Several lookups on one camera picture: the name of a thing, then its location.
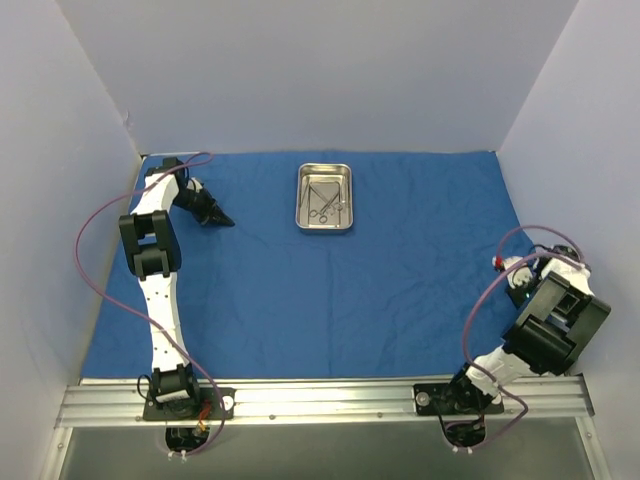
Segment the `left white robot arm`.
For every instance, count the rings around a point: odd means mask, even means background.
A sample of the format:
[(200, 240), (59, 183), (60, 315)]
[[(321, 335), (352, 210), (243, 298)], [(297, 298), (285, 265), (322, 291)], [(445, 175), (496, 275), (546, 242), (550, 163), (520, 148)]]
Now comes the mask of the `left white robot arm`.
[(135, 208), (119, 218), (118, 227), (128, 269), (138, 281), (151, 319), (149, 397), (177, 418), (190, 419), (200, 411), (202, 395), (181, 331), (177, 274), (182, 256), (170, 211), (180, 208), (203, 227), (232, 227), (235, 222), (177, 157), (149, 168), (144, 188)]

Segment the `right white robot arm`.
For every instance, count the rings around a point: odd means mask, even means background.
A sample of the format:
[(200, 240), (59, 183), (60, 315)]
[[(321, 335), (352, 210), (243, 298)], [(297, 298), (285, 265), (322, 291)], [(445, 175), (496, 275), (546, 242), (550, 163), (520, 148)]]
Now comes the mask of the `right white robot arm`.
[(535, 246), (532, 253), (528, 261), (492, 259), (498, 272), (508, 273), (505, 292), (518, 316), (500, 346), (469, 357), (445, 386), (445, 403), (455, 412), (485, 411), (518, 378), (565, 374), (611, 313), (590, 288), (590, 267), (576, 248)]

